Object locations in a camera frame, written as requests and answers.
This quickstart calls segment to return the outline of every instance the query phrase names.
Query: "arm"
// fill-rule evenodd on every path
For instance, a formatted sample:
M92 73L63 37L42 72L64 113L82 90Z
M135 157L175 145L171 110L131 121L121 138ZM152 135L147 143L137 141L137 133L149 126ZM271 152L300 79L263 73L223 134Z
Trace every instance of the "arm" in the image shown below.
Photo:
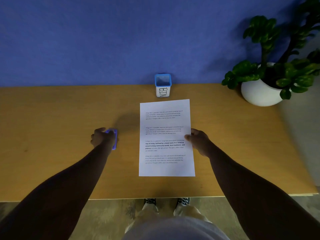
M209 157L226 199L250 240L314 239L320 223L283 190L232 160L196 129L185 138Z
M89 199L115 142L113 132L96 129L94 149L44 181L0 222L0 239L68 239Z

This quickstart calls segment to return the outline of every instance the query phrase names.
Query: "small bin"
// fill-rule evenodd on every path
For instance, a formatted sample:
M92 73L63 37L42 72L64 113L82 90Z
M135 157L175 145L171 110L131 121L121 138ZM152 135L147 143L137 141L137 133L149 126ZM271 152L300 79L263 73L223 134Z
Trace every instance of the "small bin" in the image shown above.
M170 74L157 74L154 76L155 94L157 97L169 97L171 83Z

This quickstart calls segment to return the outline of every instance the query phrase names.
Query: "person's left hand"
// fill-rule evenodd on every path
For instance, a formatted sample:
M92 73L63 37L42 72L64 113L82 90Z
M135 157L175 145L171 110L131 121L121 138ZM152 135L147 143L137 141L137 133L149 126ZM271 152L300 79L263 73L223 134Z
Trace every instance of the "person's left hand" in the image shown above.
M116 142L116 135L114 134L114 132L112 130L110 130L109 133L105 133L104 131L106 130L106 128L102 127L99 129L95 129L94 130L94 134L91 135L91 141L90 143L96 147L100 144L103 144L104 146L108 147L108 148L112 148L113 145Z

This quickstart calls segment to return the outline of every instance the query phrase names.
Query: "person's left arm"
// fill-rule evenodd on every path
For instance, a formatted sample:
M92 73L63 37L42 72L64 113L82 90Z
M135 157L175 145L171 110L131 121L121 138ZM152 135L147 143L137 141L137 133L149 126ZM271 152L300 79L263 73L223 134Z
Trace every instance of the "person's left arm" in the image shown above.
M115 143L111 131L96 129L94 149L29 193L0 222L0 239L68 239Z

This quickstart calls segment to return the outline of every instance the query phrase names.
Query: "person's right arm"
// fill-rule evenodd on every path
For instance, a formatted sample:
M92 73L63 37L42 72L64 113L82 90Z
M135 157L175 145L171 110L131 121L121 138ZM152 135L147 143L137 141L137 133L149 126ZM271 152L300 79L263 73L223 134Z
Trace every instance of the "person's right arm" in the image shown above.
M320 223L288 194L232 160L200 130L185 136L209 157L226 199L250 240L315 239Z

